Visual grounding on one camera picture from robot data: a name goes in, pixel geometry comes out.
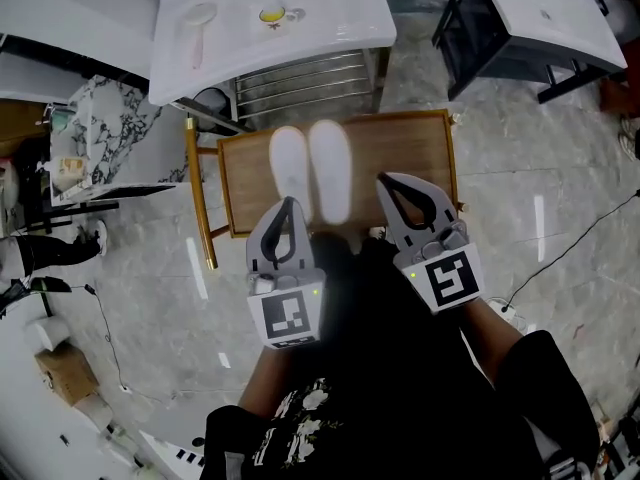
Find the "black sleeve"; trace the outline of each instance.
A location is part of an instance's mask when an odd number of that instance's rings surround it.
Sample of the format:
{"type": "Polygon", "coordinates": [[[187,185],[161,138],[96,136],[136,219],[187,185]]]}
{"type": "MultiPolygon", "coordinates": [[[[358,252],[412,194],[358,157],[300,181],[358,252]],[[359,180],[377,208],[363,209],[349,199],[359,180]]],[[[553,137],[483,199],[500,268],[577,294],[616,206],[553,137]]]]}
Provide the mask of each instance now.
{"type": "Polygon", "coordinates": [[[529,334],[509,351],[496,391],[560,447],[595,468],[600,438],[589,404],[551,335],[529,334]]]}
{"type": "Polygon", "coordinates": [[[226,479],[225,452],[241,453],[245,462],[257,450],[268,422],[250,412],[228,405],[207,417],[204,470],[200,480],[226,479]]]}

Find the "black and white square marker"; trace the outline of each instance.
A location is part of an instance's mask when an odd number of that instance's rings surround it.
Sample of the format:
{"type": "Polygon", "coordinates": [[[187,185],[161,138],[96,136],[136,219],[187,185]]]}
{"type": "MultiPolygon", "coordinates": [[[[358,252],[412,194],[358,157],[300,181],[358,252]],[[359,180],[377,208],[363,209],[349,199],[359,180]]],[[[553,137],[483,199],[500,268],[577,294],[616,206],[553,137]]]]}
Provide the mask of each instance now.
{"type": "Polygon", "coordinates": [[[262,312],[269,339],[311,330],[302,292],[265,297],[262,299],[262,312]]]}
{"type": "Polygon", "coordinates": [[[305,338],[298,338],[297,340],[281,341],[280,343],[273,343],[276,348],[291,347],[293,345],[302,345],[303,343],[311,343],[316,341],[313,336],[307,336],[305,338]]]}
{"type": "Polygon", "coordinates": [[[465,251],[425,265],[438,307],[478,292],[478,283],[465,251]]]}

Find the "black framed table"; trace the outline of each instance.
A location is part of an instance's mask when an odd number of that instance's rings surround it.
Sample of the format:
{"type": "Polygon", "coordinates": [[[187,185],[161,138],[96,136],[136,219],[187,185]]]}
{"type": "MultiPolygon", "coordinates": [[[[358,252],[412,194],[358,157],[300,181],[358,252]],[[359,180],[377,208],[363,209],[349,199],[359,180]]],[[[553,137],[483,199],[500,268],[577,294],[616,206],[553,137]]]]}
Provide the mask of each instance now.
{"type": "Polygon", "coordinates": [[[433,36],[454,100],[477,77],[542,82],[546,103],[627,67],[595,0],[449,0],[433,36]],[[553,68],[573,74],[556,81],[553,68]]]}

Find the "forearm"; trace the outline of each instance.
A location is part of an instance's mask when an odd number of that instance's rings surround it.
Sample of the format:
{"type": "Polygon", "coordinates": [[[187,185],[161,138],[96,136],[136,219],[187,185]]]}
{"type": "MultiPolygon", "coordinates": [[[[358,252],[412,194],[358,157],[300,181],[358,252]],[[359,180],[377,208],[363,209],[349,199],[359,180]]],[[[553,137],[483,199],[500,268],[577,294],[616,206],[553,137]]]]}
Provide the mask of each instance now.
{"type": "Polygon", "coordinates": [[[238,405],[250,413],[271,419],[287,394],[292,352],[264,348],[238,405]]]}
{"type": "Polygon", "coordinates": [[[495,383],[502,361],[522,334],[482,299],[465,304],[462,314],[460,328],[485,375],[495,383]]]}

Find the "marble floor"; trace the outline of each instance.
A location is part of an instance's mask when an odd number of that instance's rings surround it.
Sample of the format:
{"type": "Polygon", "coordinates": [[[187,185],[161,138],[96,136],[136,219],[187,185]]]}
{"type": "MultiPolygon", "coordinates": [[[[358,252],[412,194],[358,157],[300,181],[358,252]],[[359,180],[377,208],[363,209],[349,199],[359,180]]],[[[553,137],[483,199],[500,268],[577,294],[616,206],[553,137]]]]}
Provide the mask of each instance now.
{"type": "MultiPolygon", "coordinates": [[[[448,75],[430,41],[437,18],[396,16],[398,42],[382,111],[448,108],[456,114],[459,198],[467,203],[462,217],[480,249],[486,295],[508,298],[597,216],[640,188],[640,163],[618,147],[618,123],[598,112],[596,86],[540,106],[535,84],[477,80],[459,101],[448,102],[448,75]]],[[[217,166],[205,170],[216,227],[226,223],[217,166]]],[[[76,290],[52,297],[52,306],[68,319],[116,417],[144,422],[155,408],[186,399],[210,409],[237,401],[261,348],[246,308],[244,241],[218,238],[221,267],[204,268],[189,185],[123,201],[103,218],[107,255],[51,268],[50,275],[97,288],[122,379],[137,393],[119,389],[97,301],[76,290]],[[191,240],[203,268],[200,289],[191,240]]],[[[612,418],[640,386],[634,367],[639,218],[640,200],[634,200],[514,301],[529,323],[553,334],[588,398],[597,398],[612,418]]],[[[59,233],[69,239],[73,229],[59,233]]],[[[406,389],[411,386],[406,379],[406,389]]]]}

